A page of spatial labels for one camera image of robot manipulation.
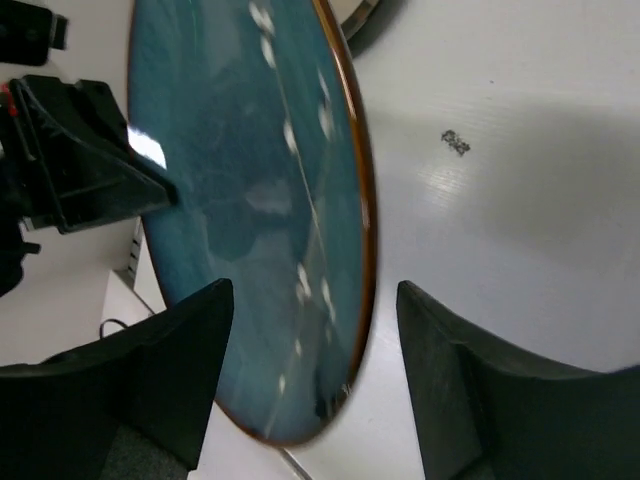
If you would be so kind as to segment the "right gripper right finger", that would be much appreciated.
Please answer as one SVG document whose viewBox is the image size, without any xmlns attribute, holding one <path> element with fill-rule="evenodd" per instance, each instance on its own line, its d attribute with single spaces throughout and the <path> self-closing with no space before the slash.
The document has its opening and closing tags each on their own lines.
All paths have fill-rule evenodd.
<svg viewBox="0 0 640 480">
<path fill-rule="evenodd" d="M 396 311 L 429 479 L 635 479 L 639 370 L 515 346 L 402 281 Z"/>
</svg>

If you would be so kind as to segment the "dark teal plate back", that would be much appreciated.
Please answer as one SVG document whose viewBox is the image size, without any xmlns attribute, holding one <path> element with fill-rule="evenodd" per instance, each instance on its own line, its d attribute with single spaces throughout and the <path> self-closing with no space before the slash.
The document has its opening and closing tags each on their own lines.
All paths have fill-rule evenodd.
<svg viewBox="0 0 640 480">
<path fill-rule="evenodd" d="M 307 444 L 356 383 L 378 270 L 372 147 L 327 1 L 137 1 L 130 142 L 176 190 L 143 217 L 163 300 L 219 278 L 234 317 L 217 403 Z"/>
</svg>

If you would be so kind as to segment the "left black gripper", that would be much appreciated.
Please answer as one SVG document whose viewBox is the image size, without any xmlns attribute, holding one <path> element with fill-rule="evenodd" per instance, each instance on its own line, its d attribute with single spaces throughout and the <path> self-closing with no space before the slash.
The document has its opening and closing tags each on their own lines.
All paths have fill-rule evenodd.
<svg viewBox="0 0 640 480">
<path fill-rule="evenodd" d="M 68 19 L 45 6 L 1 3 L 1 62 L 41 67 L 67 46 Z M 136 153 L 106 83 L 26 75 L 1 84 L 1 293 L 23 280 L 41 246 L 20 223 L 75 233 L 177 202 L 176 187 Z"/>
</svg>

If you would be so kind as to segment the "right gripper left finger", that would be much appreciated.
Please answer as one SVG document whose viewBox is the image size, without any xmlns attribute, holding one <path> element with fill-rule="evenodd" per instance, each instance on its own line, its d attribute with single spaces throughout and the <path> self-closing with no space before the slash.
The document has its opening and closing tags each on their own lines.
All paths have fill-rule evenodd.
<svg viewBox="0 0 640 480">
<path fill-rule="evenodd" d="M 1 370 L 5 479 L 185 479 L 234 314 L 220 279 L 104 339 Z"/>
</svg>

